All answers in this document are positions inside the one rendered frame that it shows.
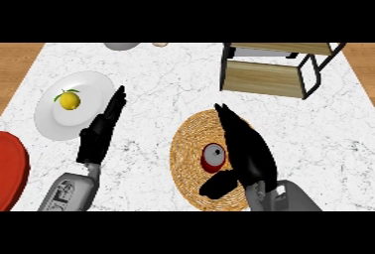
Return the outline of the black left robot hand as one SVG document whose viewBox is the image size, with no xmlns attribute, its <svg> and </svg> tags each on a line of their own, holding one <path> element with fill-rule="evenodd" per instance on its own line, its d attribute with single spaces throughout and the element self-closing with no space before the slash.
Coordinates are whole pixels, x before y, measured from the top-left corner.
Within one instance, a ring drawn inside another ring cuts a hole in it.
<svg viewBox="0 0 375 254">
<path fill-rule="evenodd" d="M 81 164 L 100 164 L 110 142 L 115 123 L 125 105 L 124 86 L 113 93 L 102 114 L 96 116 L 88 128 L 84 128 L 79 137 L 81 144 L 77 162 Z"/>
</svg>

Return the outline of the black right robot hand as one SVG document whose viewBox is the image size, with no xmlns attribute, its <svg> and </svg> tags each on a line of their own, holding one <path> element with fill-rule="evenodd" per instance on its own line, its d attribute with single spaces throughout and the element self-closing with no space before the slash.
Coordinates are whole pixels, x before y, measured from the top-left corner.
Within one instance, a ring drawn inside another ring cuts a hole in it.
<svg viewBox="0 0 375 254">
<path fill-rule="evenodd" d="M 266 183 L 266 192 L 277 187 L 277 166 L 261 134 L 226 104 L 215 104 L 224 130 L 232 169 L 220 171 L 199 188 L 199 195 L 218 199 L 237 185 Z"/>
</svg>

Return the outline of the red can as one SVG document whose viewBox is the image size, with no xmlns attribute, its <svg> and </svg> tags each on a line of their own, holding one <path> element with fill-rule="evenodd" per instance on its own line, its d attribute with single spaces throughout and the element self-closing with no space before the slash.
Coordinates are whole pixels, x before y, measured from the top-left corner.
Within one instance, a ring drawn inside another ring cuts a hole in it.
<svg viewBox="0 0 375 254">
<path fill-rule="evenodd" d="M 201 165 L 206 173 L 215 174 L 226 163 L 226 151 L 220 144 L 209 143 L 202 150 Z"/>
</svg>

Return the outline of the round woven straw placemat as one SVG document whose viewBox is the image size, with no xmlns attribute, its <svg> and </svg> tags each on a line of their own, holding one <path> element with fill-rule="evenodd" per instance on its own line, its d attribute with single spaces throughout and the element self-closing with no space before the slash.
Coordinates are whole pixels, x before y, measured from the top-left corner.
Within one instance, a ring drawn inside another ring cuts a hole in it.
<svg viewBox="0 0 375 254">
<path fill-rule="evenodd" d="M 174 185 L 189 201 L 206 211 L 237 211 L 249 207 L 242 186 L 218 199 L 199 195 L 201 185 L 211 179 L 201 165 L 202 152 L 211 144 L 227 149 L 224 130 L 217 111 L 205 110 L 193 114 L 180 125 L 170 147 L 170 172 Z"/>
</svg>

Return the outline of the white plate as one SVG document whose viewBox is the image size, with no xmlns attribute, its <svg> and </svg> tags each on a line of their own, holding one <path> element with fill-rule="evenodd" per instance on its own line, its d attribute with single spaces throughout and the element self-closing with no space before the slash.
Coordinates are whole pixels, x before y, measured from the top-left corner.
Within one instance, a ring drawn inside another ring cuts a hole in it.
<svg viewBox="0 0 375 254">
<path fill-rule="evenodd" d="M 75 110 L 66 110 L 54 100 L 63 91 L 78 91 L 81 104 Z M 41 135 L 56 141 L 79 137 L 94 117 L 103 113 L 113 95 L 113 84 L 109 78 L 96 71 L 79 71 L 63 77 L 41 96 L 34 121 Z"/>
</svg>

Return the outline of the yellow lemon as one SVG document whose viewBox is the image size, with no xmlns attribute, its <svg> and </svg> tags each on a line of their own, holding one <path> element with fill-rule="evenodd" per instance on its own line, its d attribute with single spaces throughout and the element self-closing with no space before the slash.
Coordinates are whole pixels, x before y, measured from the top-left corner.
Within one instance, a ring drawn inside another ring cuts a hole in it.
<svg viewBox="0 0 375 254">
<path fill-rule="evenodd" d="M 78 93 L 75 89 L 68 89 L 54 97 L 54 101 L 60 103 L 63 109 L 75 110 L 81 105 Z"/>
</svg>

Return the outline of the red round object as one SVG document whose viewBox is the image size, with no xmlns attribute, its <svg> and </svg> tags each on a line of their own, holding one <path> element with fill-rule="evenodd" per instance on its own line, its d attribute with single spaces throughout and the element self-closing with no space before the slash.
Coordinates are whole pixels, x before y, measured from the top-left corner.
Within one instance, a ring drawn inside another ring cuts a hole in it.
<svg viewBox="0 0 375 254">
<path fill-rule="evenodd" d="M 29 155 L 19 138 L 0 131 L 0 211 L 9 211 L 17 202 L 29 169 Z"/>
</svg>

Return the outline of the grey round object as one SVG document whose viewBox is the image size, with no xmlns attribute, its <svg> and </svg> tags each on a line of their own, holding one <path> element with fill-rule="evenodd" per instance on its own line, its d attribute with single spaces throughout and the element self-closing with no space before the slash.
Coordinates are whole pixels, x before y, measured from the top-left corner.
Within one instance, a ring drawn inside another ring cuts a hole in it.
<svg viewBox="0 0 375 254">
<path fill-rule="evenodd" d="M 137 46 L 137 43 L 105 43 L 103 45 L 112 51 L 128 51 Z"/>
</svg>

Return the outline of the wooden tiered shelf black frame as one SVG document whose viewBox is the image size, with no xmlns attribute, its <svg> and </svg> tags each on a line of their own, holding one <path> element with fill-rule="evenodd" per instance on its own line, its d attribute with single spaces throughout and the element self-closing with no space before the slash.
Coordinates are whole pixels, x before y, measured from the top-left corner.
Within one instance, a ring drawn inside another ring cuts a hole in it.
<svg viewBox="0 0 375 254">
<path fill-rule="evenodd" d="M 320 72 L 345 47 L 329 43 L 224 43 L 220 69 L 220 89 L 307 99 L 320 87 Z M 233 61 L 237 50 L 288 53 L 304 58 L 297 66 Z M 314 85 L 305 89 L 301 67 L 311 62 Z"/>
</svg>

